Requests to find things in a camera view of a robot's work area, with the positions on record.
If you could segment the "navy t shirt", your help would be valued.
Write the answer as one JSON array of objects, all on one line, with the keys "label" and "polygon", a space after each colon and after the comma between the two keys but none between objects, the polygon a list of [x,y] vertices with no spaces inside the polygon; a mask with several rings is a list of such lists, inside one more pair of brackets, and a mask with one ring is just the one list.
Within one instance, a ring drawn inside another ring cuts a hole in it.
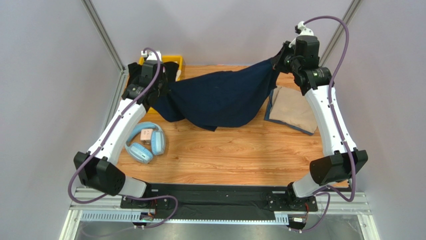
[{"label": "navy t shirt", "polygon": [[166,121],[188,120],[215,131],[238,128],[255,118],[271,91],[279,72],[267,59],[238,71],[217,71],[171,82],[167,95],[153,105]]}]

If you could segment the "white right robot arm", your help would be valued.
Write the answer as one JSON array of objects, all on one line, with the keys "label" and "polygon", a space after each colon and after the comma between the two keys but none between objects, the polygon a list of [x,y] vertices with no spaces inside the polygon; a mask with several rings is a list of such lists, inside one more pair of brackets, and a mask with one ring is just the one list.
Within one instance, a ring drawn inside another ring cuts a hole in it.
[{"label": "white right robot arm", "polygon": [[351,180],[368,161],[365,150],[359,150],[352,140],[340,112],[332,74],[319,66],[320,42],[313,35],[299,35],[283,43],[273,59],[273,68],[292,74],[295,84],[313,111],[322,141],[324,156],[313,160],[309,173],[292,182],[289,188],[295,198],[314,196],[333,184]]}]

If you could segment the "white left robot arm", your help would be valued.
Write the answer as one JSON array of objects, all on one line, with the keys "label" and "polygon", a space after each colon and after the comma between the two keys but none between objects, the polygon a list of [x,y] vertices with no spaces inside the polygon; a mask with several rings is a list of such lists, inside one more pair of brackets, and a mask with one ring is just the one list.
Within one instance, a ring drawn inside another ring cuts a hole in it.
[{"label": "white left robot arm", "polygon": [[139,75],[129,79],[116,113],[96,143],[86,152],[75,154],[76,172],[71,184],[79,179],[81,184],[104,196],[141,198],[144,195],[147,183],[118,169],[118,158],[137,123],[165,90],[167,75],[161,60],[146,60],[140,70]]}]

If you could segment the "light blue headphones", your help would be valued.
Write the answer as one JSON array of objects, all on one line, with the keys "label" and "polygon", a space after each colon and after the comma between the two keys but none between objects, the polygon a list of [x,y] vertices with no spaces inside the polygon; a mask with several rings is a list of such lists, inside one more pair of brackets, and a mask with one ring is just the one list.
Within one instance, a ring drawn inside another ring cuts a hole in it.
[{"label": "light blue headphones", "polygon": [[166,136],[156,123],[149,121],[138,123],[131,131],[124,148],[134,160],[148,164],[154,156],[164,154]]}]

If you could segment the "pinkish cube power adapter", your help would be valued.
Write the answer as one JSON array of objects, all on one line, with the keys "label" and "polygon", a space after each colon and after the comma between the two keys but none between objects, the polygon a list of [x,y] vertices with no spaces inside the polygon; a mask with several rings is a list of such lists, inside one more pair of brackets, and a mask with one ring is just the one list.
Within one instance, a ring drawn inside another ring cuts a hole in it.
[{"label": "pinkish cube power adapter", "polygon": [[151,143],[153,132],[154,132],[154,130],[152,128],[142,129],[140,131],[140,137],[139,137],[140,141],[143,144],[149,145]]}]

